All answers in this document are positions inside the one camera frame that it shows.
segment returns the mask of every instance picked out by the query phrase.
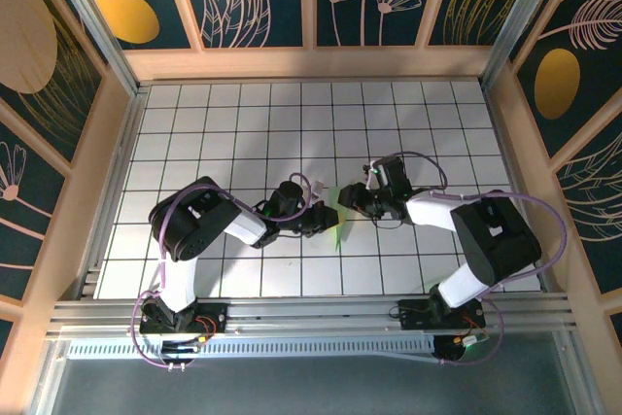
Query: yellow oval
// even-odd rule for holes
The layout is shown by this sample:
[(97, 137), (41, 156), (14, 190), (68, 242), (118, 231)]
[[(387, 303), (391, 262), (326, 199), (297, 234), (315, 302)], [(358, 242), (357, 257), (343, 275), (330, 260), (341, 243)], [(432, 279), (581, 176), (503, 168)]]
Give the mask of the yellow oval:
[(156, 12), (145, 0), (95, 0), (95, 3), (119, 39), (144, 44), (159, 33)]
[(0, 83), (17, 92), (40, 91), (57, 54), (54, 20), (43, 0), (0, 0)]
[(569, 109), (581, 79), (579, 62), (570, 51), (554, 49), (537, 67), (536, 107), (545, 119), (555, 120)]

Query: gray floor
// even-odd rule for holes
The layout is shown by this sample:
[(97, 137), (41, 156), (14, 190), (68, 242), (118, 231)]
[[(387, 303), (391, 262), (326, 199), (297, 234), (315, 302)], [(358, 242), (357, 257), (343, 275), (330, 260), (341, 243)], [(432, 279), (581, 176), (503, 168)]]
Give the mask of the gray floor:
[[(489, 352), (488, 345), (472, 352)], [(383, 357), (228, 359), (168, 373), (138, 360), (68, 362), (53, 414), (146, 413), (569, 415), (574, 410), (548, 334), (509, 335), (493, 360), (473, 367)]]

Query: grid floor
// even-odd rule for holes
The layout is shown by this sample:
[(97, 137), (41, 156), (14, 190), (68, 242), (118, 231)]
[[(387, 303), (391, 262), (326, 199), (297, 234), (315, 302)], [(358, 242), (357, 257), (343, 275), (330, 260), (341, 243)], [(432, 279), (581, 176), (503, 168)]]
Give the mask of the grid floor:
[[(475, 81), (152, 86), (95, 297), (148, 287), (159, 254), (147, 216), (200, 176), (255, 204), (302, 171), (327, 197), (330, 187), (362, 181), (371, 158), (408, 150), (436, 157), (448, 192), (509, 190)], [(428, 162), (405, 164), (414, 186), (439, 184)], [(195, 286), (204, 297), (416, 294), (463, 261), (449, 231), (376, 228), (350, 214), (340, 245), (326, 232), (255, 250), (223, 234), (201, 255)], [(506, 289), (539, 290), (539, 282)]]

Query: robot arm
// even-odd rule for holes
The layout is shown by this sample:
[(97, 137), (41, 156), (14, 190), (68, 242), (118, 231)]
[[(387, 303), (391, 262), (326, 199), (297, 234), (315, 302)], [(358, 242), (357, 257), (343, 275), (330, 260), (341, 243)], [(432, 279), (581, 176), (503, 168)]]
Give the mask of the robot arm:
[(283, 182), (270, 199), (248, 210), (223, 196), (212, 179), (202, 177), (162, 200), (152, 210), (149, 222), (156, 240), (166, 214), (180, 193), (198, 186), (214, 189), (197, 188), (174, 208), (164, 232), (166, 260), (161, 267), (164, 267), (166, 284), (157, 298), (146, 300), (143, 305), (143, 312), (149, 319), (177, 332), (187, 329), (194, 320), (197, 258), (221, 233), (260, 249), (275, 241), (282, 230), (310, 237), (338, 224), (337, 212), (323, 201), (315, 201), (313, 193), (308, 199), (315, 202), (300, 213), (305, 203), (303, 190), (292, 181)]
[(376, 221), (389, 214), (406, 224), (452, 230), (462, 243), (466, 263), (431, 291), (430, 306), (438, 319), (541, 256), (536, 237), (509, 199), (453, 201), (414, 190), (396, 156), (372, 161), (364, 169), (369, 177), (376, 176), (379, 188), (350, 185), (339, 194), (339, 204)]

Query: enclosure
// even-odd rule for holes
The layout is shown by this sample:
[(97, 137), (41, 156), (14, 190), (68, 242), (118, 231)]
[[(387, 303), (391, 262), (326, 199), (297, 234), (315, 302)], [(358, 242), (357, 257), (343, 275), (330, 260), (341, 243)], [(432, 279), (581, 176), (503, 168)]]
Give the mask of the enclosure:
[[(2, 411), (616, 413), (618, 3), (0, 0)], [(567, 227), (554, 267), (482, 303), (490, 338), (464, 357), (494, 355), (480, 366), (429, 356), (472, 323), (407, 330), (392, 312), (466, 263), (458, 235), (339, 208), (400, 152), (431, 157), (446, 193), (529, 194)], [(402, 159), (413, 188), (443, 185)], [(203, 176), (254, 206), (295, 173), (338, 226), (264, 248), (218, 235), (193, 284), (223, 332), (184, 372), (140, 361), (150, 211)], [(559, 226), (515, 205), (534, 271)], [(167, 338), (138, 346), (157, 360)]]

